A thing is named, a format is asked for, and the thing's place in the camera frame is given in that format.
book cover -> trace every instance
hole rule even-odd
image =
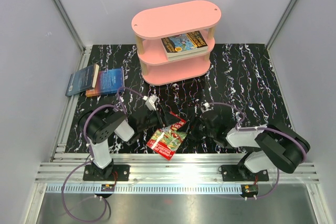
[[[67,92],[65,95],[70,97],[96,86],[99,66],[97,64],[80,69],[70,76]]]
[[[180,118],[178,123],[175,123],[170,127],[156,130],[151,139],[147,142],[147,146],[170,160],[187,136],[187,133],[177,131],[184,124],[185,121]]]
[[[87,90],[87,97],[94,97],[103,94],[116,93],[118,88],[124,86],[124,74],[122,68],[99,71],[97,84],[94,89]]]
[[[161,41],[168,58],[208,49],[200,31],[165,37]]]

black marble surface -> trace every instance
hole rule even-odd
[[[226,102],[246,114],[242,126],[255,126],[271,119],[290,125],[279,86],[263,44],[216,44],[210,56],[211,67],[206,75],[163,86],[151,86],[144,82],[135,45],[94,45],[89,65],[97,63],[101,70],[124,68],[125,86],[147,96],[156,94],[161,104],[182,117],[188,116],[187,107],[196,108],[201,102]],[[132,113],[144,105],[135,94],[125,92],[124,104]],[[87,98],[82,93],[78,99],[75,115],[66,146],[67,153],[88,153],[83,134],[77,124],[79,115],[90,107],[117,104],[116,95]],[[220,114],[221,106],[214,110]],[[233,113],[235,121],[239,113]],[[112,153],[153,153],[146,146],[154,129],[146,130],[139,140],[128,146],[115,135],[110,136]],[[235,153],[244,149],[220,148],[212,140],[203,138],[193,142],[186,138],[177,153]]]

pink shelf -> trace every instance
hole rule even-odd
[[[165,65],[148,66],[148,74],[143,75],[143,78],[147,83],[159,86],[202,76],[209,68],[210,61],[205,60],[204,56],[199,56]]]
[[[219,7],[209,1],[196,0],[144,10],[132,19],[136,35],[159,39],[215,26],[221,17]]]
[[[206,55],[209,52],[211,52],[212,49],[214,49],[215,39],[214,38],[208,39],[207,38],[208,32],[205,30],[201,30],[201,34],[203,38],[205,39],[206,43],[208,44],[208,50],[204,52],[198,52],[195,54],[191,54],[190,56],[188,56],[188,58],[195,58],[198,56]],[[162,64],[167,64],[167,63],[172,63],[172,62],[187,59],[187,58],[184,58],[184,59],[177,59],[174,61],[168,61],[167,56],[162,46],[161,39],[145,40],[143,42],[143,48],[144,48],[145,53],[142,55],[139,55],[139,58],[142,62],[144,62],[147,65],[162,65]]]

cable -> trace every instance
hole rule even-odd
[[[88,161],[88,158],[91,156],[91,153],[89,154],[89,156],[86,158],[85,163]]]
[[[253,185],[256,185],[258,183],[258,175],[256,175],[256,180],[254,181]]]
[[[82,199],[80,202],[78,202],[75,206],[73,206],[73,207],[71,207],[71,208],[68,208],[68,210],[69,211],[72,211],[72,210],[74,210],[75,208],[77,208],[78,206],[80,206],[82,203],[84,203],[85,201],[88,201],[89,199],[94,199],[95,197],[94,196],[89,196],[89,197],[87,197],[87,198],[85,198],[85,199]],[[111,207],[110,207],[110,204],[109,204],[109,202],[107,202],[107,204],[108,204],[108,208],[109,208],[109,216],[111,215]],[[54,206],[54,201],[53,200],[51,200],[51,212],[53,212],[53,214],[55,215],[55,216],[57,216],[57,217],[61,217],[61,216],[63,216],[63,215],[67,215],[67,212],[63,212],[63,213],[61,213],[61,214],[57,214],[56,212],[55,212],[55,206]]]
[[[112,191],[114,192],[115,190],[115,186],[117,185],[117,180],[118,180],[118,173],[117,172],[114,172],[112,173],[112,175],[114,176],[114,185],[113,185],[113,189],[109,190],[109,189],[104,189],[104,191]]]
[[[121,104],[122,111],[123,111],[125,114],[127,114],[127,109],[126,109],[126,107],[125,107],[125,104],[124,104],[123,101],[121,100],[121,97],[120,97],[120,94],[119,94],[119,92],[120,92],[121,90],[125,90],[125,89],[129,90],[130,92],[133,92],[134,94],[137,94],[137,95],[140,96],[141,98],[143,98],[143,95],[142,95],[141,93],[135,91],[134,89],[130,89],[130,88],[127,88],[127,87],[120,87],[120,88],[118,88],[118,90],[117,90],[117,98],[118,98],[118,100],[119,100],[119,102],[120,102],[120,104]]]
[[[272,189],[268,193],[266,193],[264,195],[261,195],[261,196],[259,196],[257,198],[258,199],[263,199],[263,198],[266,198],[267,196],[271,195],[274,192],[274,190],[278,187],[278,185],[279,185],[279,179],[280,179],[280,170],[277,168],[277,180],[275,181],[274,187],[272,187]]]
[[[97,219],[95,219],[95,220],[82,220],[82,219],[79,219],[79,218],[77,218],[76,216],[74,216],[74,215],[70,212],[70,210],[67,208],[67,205],[65,204],[65,199],[64,199],[64,190],[65,190],[65,185],[66,185],[68,179],[70,178],[70,176],[71,176],[76,170],[78,170],[79,168],[81,168],[82,166],[85,166],[85,165],[87,165],[87,164],[91,164],[91,161],[85,162],[85,163],[83,163],[83,164],[77,166],[75,169],[73,169],[73,170],[69,173],[69,175],[67,176],[67,178],[64,180],[63,186],[62,186],[62,188],[61,188],[61,197],[62,197],[62,203],[63,203],[64,210],[65,210],[65,212],[66,212],[72,219],[74,219],[74,220],[76,220],[76,221],[84,222],[84,223],[95,223],[95,222],[98,222],[101,218],[103,218],[103,216],[104,216],[105,213],[106,213],[106,209],[107,209],[107,205],[108,205],[108,202],[106,201],[106,199],[100,197],[100,199],[102,199],[102,200],[104,201],[104,203],[105,203],[105,208],[104,208],[103,213],[102,213]]]

purple cable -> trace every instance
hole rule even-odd
[[[301,146],[301,144],[299,144],[298,141],[296,141],[293,137],[281,132],[281,131],[277,131],[277,130],[274,130],[274,129],[271,129],[271,128],[266,128],[266,127],[258,127],[257,128],[258,130],[260,131],[270,131],[270,132],[274,132],[276,134],[279,134],[285,138],[287,138],[288,140],[291,140],[300,150],[301,150],[301,153],[303,155],[303,159],[301,161],[301,163],[304,163],[306,160],[307,160],[307,153],[305,151],[305,149]]]
[[[68,208],[68,210],[69,211],[72,211],[72,210],[74,210],[75,208],[77,208],[80,204],[82,204],[83,202],[85,202],[85,201],[87,201],[87,200],[89,200],[89,199],[93,199],[94,198],[94,196],[89,196],[89,197],[87,197],[87,198],[85,198],[85,199],[82,199],[80,202],[78,202],[75,206],[73,206],[73,207],[71,207],[71,208]],[[61,216],[63,216],[63,215],[67,215],[67,212],[63,212],[63,213],[61,213],[61,214],[58,214],[58,213],[56,213],[55,211],[54,211],[54,201],[52,200],[51,201],[51,211],[53,212],[53,214],[54,215],[56,215],[57,217],[61,217]]]
[[[77,218],[76,216],[72,215],[72,213],[70,213],[69,209],[67,208],[67,205],[65,204],[65,199],[64,199],[64,190],[65,190],[65,185],[66,185],[68,179],[70,178],[70,176],[71,176],[76,170],[78,170],[79,168],[81,168],[82,166],[85,166],[85,165],[87,165],[87,164],[91,164],[91,161],[85,162],[85,163],[83,163],[83,164],[77,166],[75,169],[72,170],[71,173],[69,173],[69,175],[67,176],[67,178],[64,180],[63,186],[62,186],[62,188],[61,188],[61,196],[62,196],[62,203],[63,203],[64,210],[65,210],[65,212],[66,212],[72,219],[74,219],[74,220],[76,220],[76,221],[84,222],[84,223],[95,223],[95,222],[99,221],[101,218],[103,218],[103,216],[104,216],[105,213],[106,213],[107,204],[108,204],[107,201],[106,201],[106,199],[102,198],[102,200],[103,200],[104,203],[105,203],[105,208],[104,208],[104,211],[103,211],[103,213],[101,214],[101,216],[99,216],[99,217],[98,217],[97,219],[95,219],[95,220],[82,220],[82,219],[79,219],[79,218]]]
[[[271,195],[274,192],[275,188],[278,187],[278,185],[279,185],[279,179],[280,179],[280,170],[277,169],[277,181],[275,181],[274,187],[268,193],[266,193],[264,195],[261,195],[261,196],[259,196],[257,198],[263,199],[263,198],[266,198],[267,196]]]
[[[137,94],[137,95],[140,96],[141,98],[143,98],[143,95],[142,95],[141,93],[135,91],[134,89],[130,89],[130,88],[127,88],[127,87],[120,87],[120,88],[118,88],[118,90],[117,90],[117,98],[118,98],[118,100],[119,100],[119,102],[120,102],[120,104],[121,104],[122,111],[123,111],[125,114],[127,114],[127,109],[126,109],[126,107],[125,107],[123,101],[121,100],[121,97],[120,97],[120,94],[119,94],[119,92],[120,92],[121,90],[125,90],[125,89],[129,90],[130,92],[133,92],[134,94]]]
[[[84,133],[84,139],[86,140],[86,142],[89,144],[89,151],[90,151],[90,154],[91,154],[91,157],[94,158],[94,154],[93,154],[93,150],[92,150],[92,147],[91,147],[91,143],[88,139],[88,134],[86,132],[87,130],[87,127],[89,125],[89,122],[91,120],[91,118],[98,112],[98,111],[101,111],[102,109],[105,109],[105,108],[114,108],[114,109],[117,109],[117,110],[120,110],[120,108],[118,108],[117,106],[115,105],[112,105],[112,104],[106,104],[106,105],[103,105],[103,106],[100,106],[98,108],[96,108],[90,115],[89,117],[87,118],[87,120],[85,121],[85,124],[84,124],[84,129],[83,129],[83,133]]]

